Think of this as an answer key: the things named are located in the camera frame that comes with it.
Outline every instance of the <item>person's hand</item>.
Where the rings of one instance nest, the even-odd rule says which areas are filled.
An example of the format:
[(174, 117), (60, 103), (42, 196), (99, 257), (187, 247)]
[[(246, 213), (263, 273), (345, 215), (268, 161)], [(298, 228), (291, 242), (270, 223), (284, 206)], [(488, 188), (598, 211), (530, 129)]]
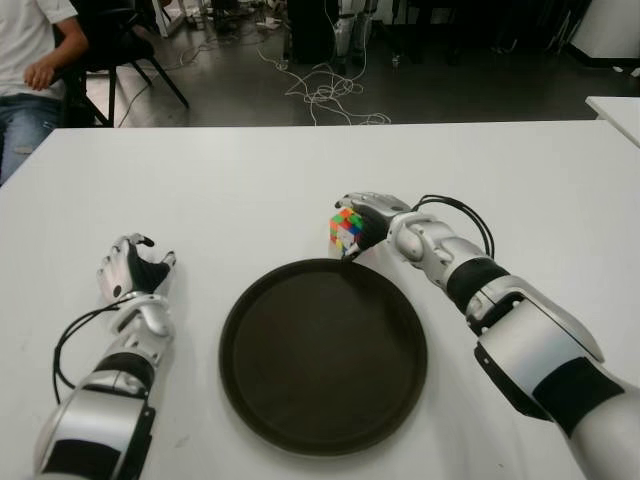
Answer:
[(153, 247), (155, 244), (150, 238), (134, 233), (116, 240), (109, 255), (102, 259), (98, 283), (109, 303), (130, 292), (154, 293), (166, 284), (176, 264), (173, 252), (167, 253), (161, 262), (148, 262), (138, 255), (137, 245)]
[(24, 71), (24, 83), (36, 91), (49, 88), (55, 69), (49, 63), (40, 60), (27, 67)]
[(335, 206), (351, 208), (362, 217), (362, 232), (356, 240), (360, 251), (384, 240), (393, 217), (411, 210), (409, 205), (392, 195), (373, 192), (349, 193), (338, 200)]

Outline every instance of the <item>white cable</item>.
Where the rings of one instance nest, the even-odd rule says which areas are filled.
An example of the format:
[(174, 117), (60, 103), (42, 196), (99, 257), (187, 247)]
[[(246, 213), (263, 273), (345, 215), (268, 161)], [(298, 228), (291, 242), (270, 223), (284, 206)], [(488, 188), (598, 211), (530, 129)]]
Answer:
[[(329, 17), (329, 14), (327, 12), (326, 0), (324, 2), (324, 13), (327, 17), (327, 20), (329, 20), (329, 23), (331, 24), (331, 30), (334, 32), (334, 48), (336, 48), (337, 38), (336, 38), (335, 30), (333, 29), (333, 23), (331, 22), (331, 18)], [(339, 100), (340, 98), (346, 97), (347, 95), (350, 95), (352, 93), (356, 95), (360, 95), (364, 92), (364, 87), (361, 84), (356, 83), (356, 80), (358, 80), (360, 77), (364, 75), (364, 72), (367, 68), (367, 42), (366, 42), (367, 27), (368, 25), (365, 25), (365, 28), (363, 28), (364, 38), (363, 38), (362, 44), (364, 46), (364, 50), (363, 50), (364, 62), (363, 62), (362, 70), (360, 71), (360, 73), (358, 73), (358, 75), (356, 75), (353, 78), (346, 78), (346, 77), (343, 77), (342, 75), (338, 75), (333, 71), (331, 66), (327, 63), (318, 64), (311, 69), (312, 71), (310, 73), (308, 73), (304, 77), (299, 77), (295, 73), (291, 73), (287, 71), (288, 66), (286, 64), (280, 63), (280, 62), (277, 62), (276, 60), (265, 57), (262, 51), (260, 51), (260, 48), (257, 48), (257, 51), (258, 51), (258, 55), (262, 60), (273, 64), (276, 67), (276, 70), (286, 73), (287, 75), (290, 75), (296, 79), (296, 82), (287, 89), (284, 95), (286, 97), (294, 96), (294, 95), (302, 96), (304, 103), (309, 105), (309, 114), (313, 119), (314, 126), (318, 125), (318, 120), (313, 112), (314, 106), (317, 106), (318, 108), (321, 108), (323, 110), (328, 110), (330, 112), (337, 113), (343, 116), (347, 120), (347, 123), (349, 125), (353, 125), (354, 120), (358, 122), (359, 119), (364, 119), (363, 121), (360, 121), (359, 123), (357, 123), (359, 125), (389, 124), (391, 123), (391, 119), (384, 113), (378, 113), (378, 112), (370, 113), (370, 114), (351, 113), (345, 110), (345, 108), (342, 106), (342, 103), (340, 103), (340, 100)], [(320, 67), (326, 67), (327, 69), (318, 70), (318, 68)], [(307, 80), (313, 76), (318, 76), (318, 75), (329, 76), (330, 84), (321, 84), (315, 90), (311, 91), (307, 83)], [(296, 90), (300, 85), (304, 88), (304, 92)]]
[(129, 115), (129, 112), (131, 111), (131, 107), (133, 106), (133, 102), (135, 102), (135, 101), (138, 99), (138, 97), (139, 97), (140, 95), (142, 95), (142, 94), (144, 93), (144, 91), (145, 91), (147, 88), (149, 88), (149, 87), (151, 86), (151, 84), (152, 84), (152, 83), (153, 83), (153, 81), (158, 77), (158, 75), (160, 75), (160, 74), (155, 75), (155, 76), (150, 80), (150, 83), (147, 83), (144, 87), (142, 87), (142, 89), (141, 89), (138, 93), (136, 93), (136, 94), (133, 96), (133, 98), (132, 98), (132, 99), (131, 99), (131, 101), (129, 102), (129, 106), (127, 107), (127, 111), (126, 111), (126, 112), (124, 112), (124, 115), (123, 115), (122, 119), (120, 120), (120, 123), (118, 123), (118, 128), (120, 128), (120, 127), (122, 126), (122, 124), (124, 123), (124, 121), (127, 119), (127, 116)]

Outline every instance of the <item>person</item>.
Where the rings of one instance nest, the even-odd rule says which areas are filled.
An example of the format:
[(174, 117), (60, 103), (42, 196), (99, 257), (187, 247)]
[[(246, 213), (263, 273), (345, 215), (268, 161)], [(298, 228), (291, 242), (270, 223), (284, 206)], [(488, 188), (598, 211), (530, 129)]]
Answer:
[(0, 185), (58, 126), (64, 85), (51, 82), (89, 47), (76, 15), (69, 0), (0, 0)]

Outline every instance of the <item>black cable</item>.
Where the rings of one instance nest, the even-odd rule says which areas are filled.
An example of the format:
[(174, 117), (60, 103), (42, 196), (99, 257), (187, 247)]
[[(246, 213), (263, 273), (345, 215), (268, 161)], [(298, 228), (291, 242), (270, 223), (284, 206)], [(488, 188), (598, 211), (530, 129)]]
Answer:
[(82, 327), (84, 327), (87, 323), (91, 322), (94, 318), (98, 317), (101, 313), (104, 312), (113, 312), (119, 310), (119, 305), (125, 302), (128, 302), (131, 298), (127, 298), (125, 300), (118, 300), (106, 307), (99, 308), (97, 310), (92, 310), (90, 312), (85, 313), (81, 317), (76, 318), (73, 322), (71, 322), (67, 328), (65, 328), (64, 332), (60, 336), (58, 343), (56, 344), (53, 350), (53, 365), (52, 365), (52, 381), (53, 381), (53, 393), (56, 398), (56, 403), (60, 404), (60, 392), (58, 389), (58, 378), (62, 380), (62, 382), (69, 388), (76, 388), (73, 383), (69, 381), (69, 379), (64, 375), (62, 369), (60, 367), (60, 357), (62, 355), (62, 347), (64, 344)]
[(491, 258), (495, 257), (496, 246), (495, 246), (495, 241), (493, 239), (493, 234), (491, 233), (491, 230), (489, 229), (485, 221), (475, 210), (473, 210), (467, 204), (455, 198), (445, 197), (443, 195), (432, 195), (432, 194), (423, 195), (422, 198), (420, 198), (418, 203), (411, 210), (414, 212), (417, 212), (421, 206), (426, 205), (428, 203), (443, 203), (445, 205), (449, 205), (450, 207), (460, 210), (467, 217), (469, 217), (471, 221), (476, 225), (476, 227), (478, 227), (478, 230), (480, 230), (480, 235), (482, 236), (482, 242), (484, 243), (485, 253)]

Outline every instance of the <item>jeans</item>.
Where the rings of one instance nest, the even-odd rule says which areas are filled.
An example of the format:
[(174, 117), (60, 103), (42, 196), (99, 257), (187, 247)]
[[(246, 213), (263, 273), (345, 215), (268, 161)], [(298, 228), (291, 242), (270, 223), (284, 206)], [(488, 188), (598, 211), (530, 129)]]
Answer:
[(37, 95), (0, 97), (0, 185), (58, 126), (61, 103)]

